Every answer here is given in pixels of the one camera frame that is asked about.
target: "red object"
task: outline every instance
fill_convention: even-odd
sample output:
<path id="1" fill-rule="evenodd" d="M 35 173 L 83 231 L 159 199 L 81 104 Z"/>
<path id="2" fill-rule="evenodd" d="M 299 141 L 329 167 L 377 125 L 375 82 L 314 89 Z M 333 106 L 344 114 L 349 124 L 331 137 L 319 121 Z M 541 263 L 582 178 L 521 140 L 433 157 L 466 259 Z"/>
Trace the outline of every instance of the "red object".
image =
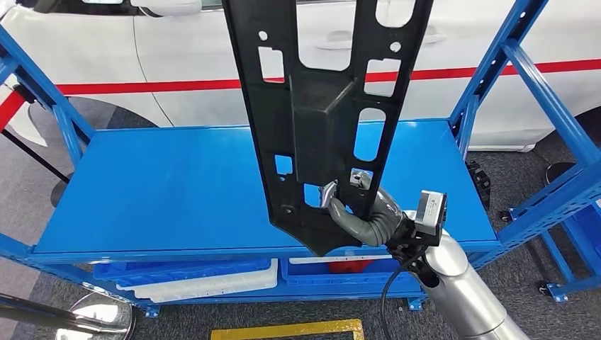
<path id="1" fill-rule="evenodd" d="M 371 262 L 373 260 L 329 262 L 327 266 L 330 267 L 330 273 L 334 274 L 363 273 Z"/>
<path id="2" fill-rule="evenodd" d="M 0 131 L 4 130 L 6 124 L 17 113 L 18 109 L 25 103 L 19 92 L 12 91 L 8 97 L 0 104 Z"/>

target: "blue metal shelf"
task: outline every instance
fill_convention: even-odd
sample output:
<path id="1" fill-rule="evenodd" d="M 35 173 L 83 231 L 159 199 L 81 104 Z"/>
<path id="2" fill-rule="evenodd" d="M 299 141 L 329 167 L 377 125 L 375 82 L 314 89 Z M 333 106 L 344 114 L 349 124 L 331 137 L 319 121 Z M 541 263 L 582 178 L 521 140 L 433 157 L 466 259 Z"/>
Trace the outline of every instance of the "blue metal shelf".
<path id="1" fill-rule="evenodd" d="M 373 144 L 381 126 L 361 124 L 357 145 Z M 423 188 L 447 192 L 446 230 L 467 251 L 500 245 L 445 120 L 399 122 L 391 152 L 382 183 L 402 207 L 415 209 Z M 444 164 L 443 176 L 406 166 L 423 154 Z M 203 259 L 312 255 L 269 223 L 248 127 L 98 131 L 33 253 L 45 263 L 164 261 L 172 249 Z"/>
<path id="2" fill-rule="evenodd" d="M 546 233 L 549 228 L 601 198 L 601 152 L 519 46 L 545 4 L 546 0 L 516 0 L 448 119 L 398 123 L 383 175 L 383 186 L 405 209 L 415 209 L 422 189 L 448 193 L 445 227 L 472 253 L 469 258 L 475 268 L 537 235 L 552 242 Z M 0 45 L 0 78 L 13 72 L 38 102 L 53 112 L 76 167 L 39 244 L 28 246 L 0 234 L 0 256 L 145 308 L 149 316 L 156 316 L 159 305 L 118 290 L 114 283 L 96 280 L 73 264 L 311 255 L 294 238 L 269 224 L 247 127 L 97 132 L 3 28 Z M 464 159 L 476 111 L 509 61 L 578 164 L 516 207 L 512 211 L 515 220 L 496 234 Z M 85 153 L 75 125 L 91 140 Z M 359 129 L 362 133 L 357 145 L 379 140 L 381 123 L 362 124 Z M 407 164 L 427 166 L 411 169 Z M 594 249 L 586 248 L 579 228 L 566 223 L 569 235 L 596 271 Z M 330 255 L 383 253 L 382 248 L 346 247 Z M 599 284 L 601 276 L 596 275 L 553 290 L 565 294 Z M 381 285 L 337 289 L 333 294 L 315 287 L 292 289 L 280 280 L 271 290 L 173 304 L 375 298 Z M 391 296 L 412 297 L 412 309 L 419 309 L 423 299 L 415 281 L 394 285 Z"/>

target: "blue upright post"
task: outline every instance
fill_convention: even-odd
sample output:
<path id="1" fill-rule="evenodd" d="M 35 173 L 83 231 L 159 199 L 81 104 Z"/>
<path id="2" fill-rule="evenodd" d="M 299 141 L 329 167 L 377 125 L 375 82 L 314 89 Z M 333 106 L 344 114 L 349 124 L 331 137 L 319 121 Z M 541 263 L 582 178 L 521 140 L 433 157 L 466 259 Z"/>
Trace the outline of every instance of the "blue upright post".
<path id="1" fill-rule="evenodd" d="M 546 2 L 547 0 L 516 0 L 449 116 L 449 124 L 456 136 L 461 128 L 462 117 L 466 114 L 470 100 L 473 96 L 478 96 L 479 106 L 501 75 L 505 65 L 507 65 L 509 59 L 501 48 L 502 44 L 507 39 L 521 42 L 538 18 Z"/>
<path id="2" fill-rule="evenodd" d="M 27 56 L 9 33 L 0 26 L 0 80 L 6 80 L 10 74 L 15 74 L 19 83 L 34 95 L 38 103 L 56 115 L 69 149 L 69 155 L 73 165 L 76 166 L 82 157 L 82 150 L 77 142 L 73 124 L 77 125 L 88 139 L 91 139 L 94 134 L 94 128 L 77 112 L 69 100 Z"/>

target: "black cable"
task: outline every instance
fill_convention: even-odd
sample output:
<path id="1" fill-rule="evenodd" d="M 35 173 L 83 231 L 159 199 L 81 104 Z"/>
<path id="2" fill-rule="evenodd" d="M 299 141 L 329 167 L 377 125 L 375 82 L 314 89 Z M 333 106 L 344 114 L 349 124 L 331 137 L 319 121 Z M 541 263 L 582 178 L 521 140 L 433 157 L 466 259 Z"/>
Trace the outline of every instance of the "black cable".
<path id="1" fill-rule="evenodd" d="M 382 330 L 384 330 L 384 336 L 387 340 L 393 340 L 391 333 L 388 331 L 388 323 L 386 321 L 386 311 L 384 310 L 384 305 L 386 303 L 386 294 L 388 294 L 388 289 L 391 287 L 394 279 L 398 276 L 398 274 L 402 273 L 403 270 L 406 270 L 410 264 L 415 262 L 418 258 L 420 258 L 423 254 L 425 254 L 426 249 L 428 247 L 424 246 L 414 255 L 411 259 L 402 263 L 397 270 L 393 273 L 393 275 L 388 278 L 386 284 L 384 285 L 384 289 L 382 290 L 382 296 L 380 297 L 380 323 L 382 323 Z"/>

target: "mounting hole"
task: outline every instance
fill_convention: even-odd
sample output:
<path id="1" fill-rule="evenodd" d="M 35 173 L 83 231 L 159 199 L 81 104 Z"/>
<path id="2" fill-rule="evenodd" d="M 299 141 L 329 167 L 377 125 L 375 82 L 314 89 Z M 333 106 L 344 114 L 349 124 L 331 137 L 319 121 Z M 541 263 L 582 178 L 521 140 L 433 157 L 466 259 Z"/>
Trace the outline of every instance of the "mounting hole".
<path id="1" fill-rule="evenodd" d="M 267 32 L 265 32 L 264 30 L 259 31 L 259 39 L 261 39 L 261 41 L 267 40 L 268 37 L 269 36 L 267 35 Z"/>
<path id="2" fill-rule="evenodd" d="M 394 53 L 400 51 L 400 42 L 395 41 L 391 44 L 391 51 L 393 51 Z"/>

